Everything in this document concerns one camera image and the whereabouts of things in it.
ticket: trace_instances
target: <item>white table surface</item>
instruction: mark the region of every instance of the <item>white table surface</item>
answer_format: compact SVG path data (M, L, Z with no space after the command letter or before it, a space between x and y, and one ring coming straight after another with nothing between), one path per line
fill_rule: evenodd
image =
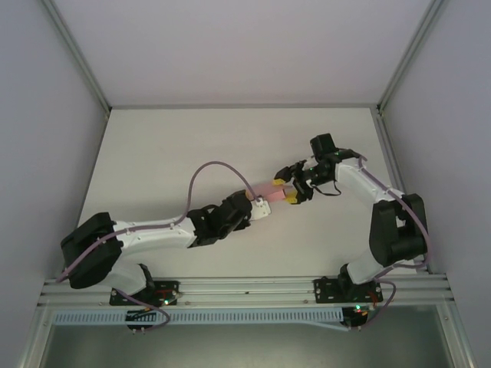
M363 153L367 167L389 183L368 108L113 110L81 223L106 211L135 222L180 215L201 164L225 161L258 184L309 156L309 140L322 133ZM219 204L243 187L228 169L208 167L196 180L192 208ZM367 249L371 220L371 209L340 189L339 197L315 195L301 205L273 203L269 217L214 245L152 251L135 261L154 277L338 274Z

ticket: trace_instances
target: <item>black joint housing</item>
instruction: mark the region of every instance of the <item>black joint housing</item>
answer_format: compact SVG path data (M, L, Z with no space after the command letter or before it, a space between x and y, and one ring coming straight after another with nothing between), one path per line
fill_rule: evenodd
M367 323L368 314L362 314L355 311L353 308L343 308L342 325L346 327L358 327Z
M427 228L422 198L410 194L403 195L401 199ZM405 221L404 226L397 227L397 218ZM378 263L388 267L395 262L424 255L427 253L427 244L417 224L398 201L380 201L372 208L370 250Z
M325 155L338 151L330 133L321 134L312 138L310 140L310 147L317 162L321 161Z
M61 241L64 262L71 265L89 246L99 238L114 232L109 213L93 215ZM69 274L73 289L88 288L104 280L121 254L123 242L110 238L96 247Z
M285 166L283 169L279 170L275 175L275 180L281 179L284 182L289 182L292 180L292 171L288 166Z
M362 302L368 292L375 293L377 283L375 281L365 282L364 284L353 284L348 273L348 265L341 267L338 275L338 284L341 293L347 301Z
M195 227L196 240L192 247L211 245L236 230L251 224L252 203L246 191L235 192L222 201L222 205L208 205L188 212Z
M139 264L145 276L145 288L132 295L138 301L142 301L148 304L159 306L158 301L152 301L153 293L155 292L155 283L153 282L152 275L148 267L144 264Z

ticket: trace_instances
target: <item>black bracket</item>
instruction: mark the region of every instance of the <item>black bracket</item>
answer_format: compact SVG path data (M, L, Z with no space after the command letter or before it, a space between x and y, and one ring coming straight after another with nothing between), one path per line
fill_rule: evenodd
M179 295L179 282L178 281L154 281L155 290L150 298L145 301L147 304L160 306L160 305L177 305L177 298ZM121 306L121 305L139 305L133 301L129 301L116 290L112 290L110 293L109 305Z
M341 289L337 278L318 278L314 280L315 302L317 304L331 303L371 303L373 297L376 302L384 300L381 285L374 281L366 284L357 285L358 287L350 290L349 297Z
M140 322L140 321L152 321L154 322L157 318L157 312L154 310L129 310L126 312L125 322ZM144 330L146 328L152 327L152 324L127 324L130 330Z
M229 195L221 205L207 205L189 211L187 217L193 222L196 236L190 248L214 244L231 232L249 227L251 211L252 204L245 190Z
M418 194L409 194L401 199L427 228L422 198ZM397 219L405 221L404 226L398 227ZM384 267L428 252L420 228L397 201L379 201L373 205L369 244L375 261Z

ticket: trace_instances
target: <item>white cable tray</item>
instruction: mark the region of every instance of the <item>white cable tray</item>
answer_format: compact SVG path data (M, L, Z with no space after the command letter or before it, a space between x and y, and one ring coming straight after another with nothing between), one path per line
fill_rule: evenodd
M170 324L299 324L343 321L339 307L166 310ZM161 313L149 313L138 321L126 321L127 310L63 310L54 317L57 326L152 325L163 322Z

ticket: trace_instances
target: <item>cable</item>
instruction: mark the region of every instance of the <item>cable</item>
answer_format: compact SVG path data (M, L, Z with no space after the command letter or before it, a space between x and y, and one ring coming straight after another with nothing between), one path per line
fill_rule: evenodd
M56 282L62 282L66 278L68 278L68 275L84 260L85 257L87 257L96 247L99 245L105 243L107 240L114 238L118 235L126 234L128 232L138 232L142 230L157 230L157 229L162 229L162 228L170 228L172 226L180 224L182 221L187 216L187 212L189 212L191 208L191 198L193 196L193 186L194 186L194 181L196 180L196 177L198 174L207 166L211 165L220 165L224 166L227 169L232 170L245 184L249 192L251 193L252 197L254 198L255 201L259 201L259 197L255 194L254 189L251 187L249 182L246 180L246 178L234 167L230 166L228 163L224 163L222 161L209 161L208 163L202 164L193 174L191 177L191 180L189 182L189 188L187 191L187 202L186 202L186 208L184 209L183 214L181 217L179 217L175 222L171 222L168 224L162 224L162 225L138 225L138 226L132 226L129 228L123 228L121 230L118 230L116 232L111 232L110 234L107 234L103 236L102 238L99 238L96 240L92 245L90 245L87 249L85 249L78 257L73 261L72 264L70 264L68 267L64 269L64 271L58 276L56 279Z
M334 193L324 193L322 192L318 186L312 186L312 188L314 188L314 190L317 192L317 193L320 193L322 194L323 196L326 196L326 197L337 197L337 196L340 196L342 193L341 193L341 190L338 189L338 187L336 186L336 182L334 181L333 182L334 184L334 189L336 189L336 192L338 192L338 194L334 194Z
M371 291L368 291L368 295L370 295L371 302L373 303L373 307L375 309L377 307L377 302L378 302L377 296L374 293L372 293Z
M394 198L396 201L399 202L399 204L402 206L402 208L404 210L406 210L406 212L409 214L409 216L413 219L414 223L417 225L417 227L421 231L421 234L423 234L424 241L427 244L427 256L425 257L423 262L416 264L416 265L415 264L412 264L412 265L411 264L394 264L392 266L392 268L422 268L422 267L425 267L431 258L430 257L431 256L430 250L432 248L430 236L428 235L428 231L425 229L421 220L419 220L419 218L416 216L414 211L411 209L410 206L407 205L407 203L405 201L403 201L401 198L399 198L397 196L397 194L392 192L387 186L385 186L385 184L383 184L379 179L377 179L371 172L369 172L367 169L365 169L365 167L363 165L363 161L367 161L367 159L364 156L360 155L360 157L358 158L358 166L360 167L360 170L362 171L362 173L364 173L366 176L368 176L368 178L370 178L371 181L373 181L375 184L377 184L379 187L381 187L385 192L387 192L389 194L389 196L391 196L392 198ZM387 271L387 272L385 272L385 271L386 270L382 271L380 274L377 275L377 277L379 278L383 274L386 274L387 272L389 272L389 271Z
M148 328L143 328L142 330L136 330L135 329L135 330L133 330L134 332L145 332L145 331L155 330L157 328L160 328L160 327L165 326L166 324L168 324L170 322L170 315L164 309L160 309L158 307L154 307L151 304L147 304L147 303L145 303L143 301L139 301L139 300L135 299L134 297L131 297L130 295L126 294L124 291L121 291L121 290L118 290L118 289L115 289L115 290L118 293L120 293L120 295L122 297L128 299L129 301L133 301L134 303L139 304L142 307L149 308L152 311L159 312L159 313L161 313L166 318L166 320L164 322L162 322L161 324L154 324L153 326L150 326Z
M387 299L387 301L385 302L385 304L381 307L381 309L377 312L377 314L375 314L370 320L367 321L366 324L363 325L363 327L366 327L366 326L369 326L370 324L373 323L373 321L381 315L382 312L384 312L387 307L389 306L389 304L391 303L391 301L394 299L394 296L396 294L396 290L397 290L397 287L396 287L396 284L392 281L389 281L389 280L375 280L376 282L380 282L381 284L388 284L388 285L392 285L392 294L390 294L390 297Z
M334 324L328 324L328 323L324 323L324 322L315 322L313 320L303 320L302 322L298 322L298 324L308 324L311 326L330 328L332 330L338 330L338 331L344 331L344 332L349 332L349 330L350 330L350 327L337 326Z

